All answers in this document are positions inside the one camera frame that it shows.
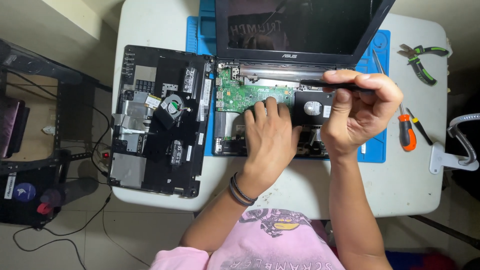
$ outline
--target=laptop screen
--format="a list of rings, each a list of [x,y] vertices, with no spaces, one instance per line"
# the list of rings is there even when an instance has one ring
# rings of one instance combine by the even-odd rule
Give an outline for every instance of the laptop screen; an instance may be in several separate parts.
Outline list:
[[[228,48],[351,55],[383,0],[228,0]]]

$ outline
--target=green circuit board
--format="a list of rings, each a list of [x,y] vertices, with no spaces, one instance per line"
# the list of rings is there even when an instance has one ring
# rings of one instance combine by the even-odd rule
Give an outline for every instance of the green circuit board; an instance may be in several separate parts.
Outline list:
[[[257,101],[274,97],[277,103],[284,102],[291,108],[293,88],[287,86],[246,86],[236,80],[231,80],[231,69],[224,69],[218,74],[222,85],[217,87],[221,98],[217,98],[216,110],[243,113],[253,109]]]

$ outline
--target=pliers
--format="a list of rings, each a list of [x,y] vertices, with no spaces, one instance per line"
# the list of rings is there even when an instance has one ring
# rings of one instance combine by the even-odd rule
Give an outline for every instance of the pliers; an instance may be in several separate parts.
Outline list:
[[[437,80],[430,76],[430,74],[428,74],[428,72],[423,67],[422,63],[420,62],[419,55],[431,53],[443,57],[449,55],[449,51],[440,47],[424,48],[422,45],[412,49],[409,46],[402,44],[400,45],[400,48],[402,48],[403,50],[398,51],[398,53],[400,55],[408,57],[408,65],[412,66],[413,71],[422,82],[430,86],[434,86],[435,84],[437,84]]]

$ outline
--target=right hand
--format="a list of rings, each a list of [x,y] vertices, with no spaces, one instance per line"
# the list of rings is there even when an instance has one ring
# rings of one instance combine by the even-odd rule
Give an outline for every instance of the right hand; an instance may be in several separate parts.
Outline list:
[[[240,190],[256,198],[271,187],[297,153],[301,126],[292,128],[290,112],[285,103],[277,105],[268,97],[245,112],[245,133],[248,158],[237,174]]]
[[[375,90],[374,95],[337,90],[330,118],[321,129],[322,141],[330,159],[356,157],[359,146],[387,128],[403,94],[383,74],[362,74],[350,70],[327,71],[323,80],[331,84],[356,83],[362,88]]]

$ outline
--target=blue silicone repair mat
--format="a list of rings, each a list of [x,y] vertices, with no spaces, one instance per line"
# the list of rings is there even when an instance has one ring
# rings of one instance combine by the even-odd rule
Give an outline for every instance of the blue silicone repair mat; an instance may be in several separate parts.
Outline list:
[[[187,42],[186,51],[197,54],[216,55],[215,35],[215,0],[200,0],[198,17],[187,18]],[[357,65],[357,71],[362,73],[378,73],[372,58],[372,49],[377,52],[380,63],[388,74],[390,58],[390,31],[378,30],[370,46],[363,54]],[[215,93],[212,94],[212,104],[215,103]],[[213,156],[213,133],[215,106],[210,106],[210,118],[208,120],[207,136],[205,139],[205,156]],[[366,152],[362,154],[358,150],[358,161],[383,163],[386,160],[387,130],[370,139],[366,145]]]

